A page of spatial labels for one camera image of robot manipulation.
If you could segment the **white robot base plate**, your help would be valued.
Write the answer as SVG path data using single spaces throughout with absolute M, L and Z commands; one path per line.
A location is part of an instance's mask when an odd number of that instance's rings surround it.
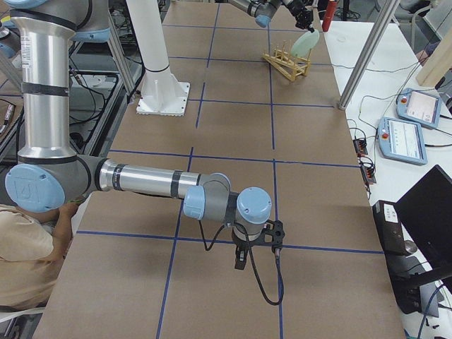
M 148 87 L 148 94 L 141 91 L 137 114 L 156 114 L 162 116 L 184 116 L 190 91 L 190 83 L 179 82 L 163 85 L 155 80 Z

